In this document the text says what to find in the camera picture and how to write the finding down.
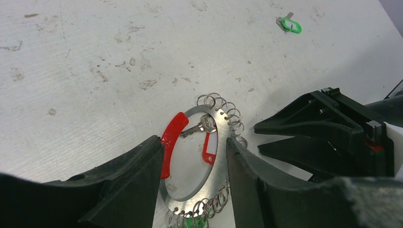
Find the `metal keyring with red grip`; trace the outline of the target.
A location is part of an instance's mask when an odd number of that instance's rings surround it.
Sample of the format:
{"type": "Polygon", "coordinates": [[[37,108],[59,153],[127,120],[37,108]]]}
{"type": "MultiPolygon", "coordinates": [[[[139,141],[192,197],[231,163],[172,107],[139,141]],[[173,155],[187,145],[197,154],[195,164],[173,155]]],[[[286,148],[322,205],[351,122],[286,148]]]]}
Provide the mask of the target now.
{"type": "Polygon", "coordinates": [[[218,93],[200,95],[195,107],[179,112],[161,140],[164,159],[159,192],[170,211],[168,227],[184,228],[188,217],[208,221],[230,200],[226,141],[247,147],[236,105],[218,93]]]}

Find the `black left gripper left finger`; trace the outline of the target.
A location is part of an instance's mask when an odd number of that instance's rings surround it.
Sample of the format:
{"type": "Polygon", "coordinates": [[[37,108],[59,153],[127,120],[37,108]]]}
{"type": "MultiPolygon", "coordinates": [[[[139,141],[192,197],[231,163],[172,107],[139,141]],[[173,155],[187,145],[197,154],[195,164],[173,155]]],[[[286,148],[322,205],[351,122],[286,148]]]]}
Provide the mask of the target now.
{"type": "Polygon", "coordinates": [[[153,135],[130,151],[66,181],[0,176],[3,228],[150,228],[164,146],[153,135]]]}

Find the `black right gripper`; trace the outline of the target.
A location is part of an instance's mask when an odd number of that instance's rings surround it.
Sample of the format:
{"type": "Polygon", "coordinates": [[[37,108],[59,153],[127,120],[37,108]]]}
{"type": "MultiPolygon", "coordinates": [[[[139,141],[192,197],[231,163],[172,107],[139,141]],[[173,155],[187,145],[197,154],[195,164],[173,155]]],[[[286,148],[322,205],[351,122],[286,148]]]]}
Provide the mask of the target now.
{"type": "Polygon", "coordinates": [[[339,88],[304,94],[253,129],[295,136],[258,149],[263,156],[312,173],[310,181],[395,175],[393,141],[384,118],[339,88]]]}

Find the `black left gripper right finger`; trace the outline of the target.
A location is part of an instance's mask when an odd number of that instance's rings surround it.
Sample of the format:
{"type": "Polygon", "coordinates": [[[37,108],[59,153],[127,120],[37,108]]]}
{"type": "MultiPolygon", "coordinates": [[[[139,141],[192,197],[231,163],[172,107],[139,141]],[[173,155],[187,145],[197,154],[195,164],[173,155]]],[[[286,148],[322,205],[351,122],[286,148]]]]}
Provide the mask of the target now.
{"type": "Polygon", "coordinates": [[[238,228],[400,228],[403,182],[337,177],[316,184],[251,153],[234,138],[226,158],[238,228]]]}

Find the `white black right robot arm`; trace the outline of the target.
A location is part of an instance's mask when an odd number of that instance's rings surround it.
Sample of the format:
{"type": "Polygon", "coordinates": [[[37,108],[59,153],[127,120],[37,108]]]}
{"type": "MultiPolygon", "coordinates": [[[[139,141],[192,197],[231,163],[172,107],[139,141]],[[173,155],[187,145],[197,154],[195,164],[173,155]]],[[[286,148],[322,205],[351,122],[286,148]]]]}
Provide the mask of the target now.
{"type": "Polygon", "coordinates": [[[403,97],[363,105],[329,87],[300,96],[254,132],[284,136],[260,145],[260,154],[310,172],[311,182],[395,177],[403,166],[403,97]]]}

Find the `key with green tag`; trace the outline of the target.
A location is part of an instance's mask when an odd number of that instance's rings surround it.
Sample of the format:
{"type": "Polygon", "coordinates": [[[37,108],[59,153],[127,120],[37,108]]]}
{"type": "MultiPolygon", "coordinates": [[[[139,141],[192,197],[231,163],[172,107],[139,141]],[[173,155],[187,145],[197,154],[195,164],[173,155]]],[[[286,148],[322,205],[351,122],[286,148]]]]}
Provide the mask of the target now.
{"type": "Polygon", "coordinates": [[[298,22],[291,19],[293,15],[293,12],[289,12],[285,17],[278,17],[276,19],[276,24],[286,33],[292,32],[300,34],[302,32],[302,27],[298,22]]]}
{"type": "Polygon", "coordinates": [[[208,228],[208,221],[201,217],[188,217],[184,222],[185,228],[208,228]]]}

